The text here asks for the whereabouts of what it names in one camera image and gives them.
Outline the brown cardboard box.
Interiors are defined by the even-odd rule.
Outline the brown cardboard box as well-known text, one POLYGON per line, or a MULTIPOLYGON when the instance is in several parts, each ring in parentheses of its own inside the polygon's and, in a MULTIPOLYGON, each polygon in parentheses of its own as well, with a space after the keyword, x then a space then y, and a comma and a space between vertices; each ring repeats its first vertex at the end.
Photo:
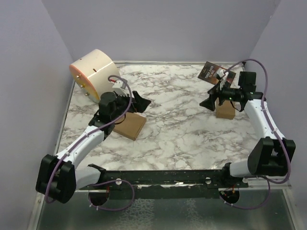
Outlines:
POLYGON ((121 118, 113 129, 119 135, 135 141, 144 127, 147 119, 137 113, 126 113, 126 117, 121 118))

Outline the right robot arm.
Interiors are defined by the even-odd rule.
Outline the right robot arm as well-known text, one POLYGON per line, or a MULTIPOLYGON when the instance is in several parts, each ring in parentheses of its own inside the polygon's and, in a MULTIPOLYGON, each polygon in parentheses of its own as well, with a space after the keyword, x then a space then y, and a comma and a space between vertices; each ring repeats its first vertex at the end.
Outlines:
POLYGON ((256 91, 256 73, 240 72, 238 89, 227 86, 227 76, 228 72, 218 69, 218 83, 208 91, 209 98, 200 106, 214 111, 216 101, 219 105, 225 101, 240 103, 259 140, 247 160, 225 165, 226 172, 220 176, 221 184, 232 187, 238 178, 257 176, 264 176, 274 184, 287 182, 296 145, 293 140, 286 139, 274 123, 264 93, 256 91))

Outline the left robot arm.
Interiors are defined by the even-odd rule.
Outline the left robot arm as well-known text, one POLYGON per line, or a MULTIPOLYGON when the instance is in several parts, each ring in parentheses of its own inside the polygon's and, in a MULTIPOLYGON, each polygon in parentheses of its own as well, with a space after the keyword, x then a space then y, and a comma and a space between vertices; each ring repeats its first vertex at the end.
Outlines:
POLYGON ((74 192, 89 184, 95 189, 105 186, 103 169, 90 165, 85 173, 77 173, 81 161, 113 131, 116 121, 129 113, 143 113, 151 101, 142 98, 137 91, 119 95, 105 92, 101 95, 98 110, 88 123, 87 128, 66 149, 52 156, 47 154, 40 163, 35 185, 37 192, 46 198, 67 203, 74 192))

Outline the small folded cardboard box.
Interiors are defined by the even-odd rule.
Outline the small folded cardboard box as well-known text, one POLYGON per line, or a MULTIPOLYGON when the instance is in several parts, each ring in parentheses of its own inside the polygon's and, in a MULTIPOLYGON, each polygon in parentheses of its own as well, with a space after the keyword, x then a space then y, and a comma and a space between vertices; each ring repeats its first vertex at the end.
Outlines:
POLYGON ((236 110, 229 101, 224 101, 222 105, 219 105, 219 99, 217 99, 215 115, 217 118, 232 120, 235 118, 236 110))

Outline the dark book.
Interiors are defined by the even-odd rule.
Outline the dark book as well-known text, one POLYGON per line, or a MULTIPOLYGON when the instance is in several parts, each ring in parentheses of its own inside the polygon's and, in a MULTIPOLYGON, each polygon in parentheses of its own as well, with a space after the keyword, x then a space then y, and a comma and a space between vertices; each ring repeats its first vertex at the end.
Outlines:
MULTIPOLYGON (((221 70, 225 71, 226 68, 223 68, 221 66, 218 66, 216 64, 213 64, 207 61, 204 67, 202 68, 200 74, 198 75, 198 79, 201 79, 203 81, 216 85, 219 82, 217 75, 219 75, 220 77, 223 76, 223 74, 221 73, 221 70)), ((224 83, 225 87, 231 86, 233 80, 235 79, 235 76, 236 76, 235 72, 229 71, 227 73, 227 78, 224 83)))

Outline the cream cylindrical drum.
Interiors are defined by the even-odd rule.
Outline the cream cylindrical drum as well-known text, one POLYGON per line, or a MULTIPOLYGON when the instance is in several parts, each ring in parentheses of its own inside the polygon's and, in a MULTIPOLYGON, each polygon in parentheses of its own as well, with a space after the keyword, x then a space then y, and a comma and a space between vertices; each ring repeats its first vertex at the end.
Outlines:
POLYGON ((70 64, 69 70, 83 93, 95 103, 100 101, 103 93, 112 91, 113 83, 108 77, 120 75, 113 60, 99 49, 70 64))

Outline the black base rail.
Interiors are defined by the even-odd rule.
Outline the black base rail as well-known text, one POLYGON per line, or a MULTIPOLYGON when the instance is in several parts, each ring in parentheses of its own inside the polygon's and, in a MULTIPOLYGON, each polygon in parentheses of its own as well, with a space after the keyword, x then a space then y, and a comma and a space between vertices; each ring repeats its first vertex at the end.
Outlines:
POLYGON ((225 170, 106 170, 97 184, 80 185, 82 190, 104 192, 109 189, 112 199, 218 199, 219 189, 247 188, 242 178, 230 177, 225 170))

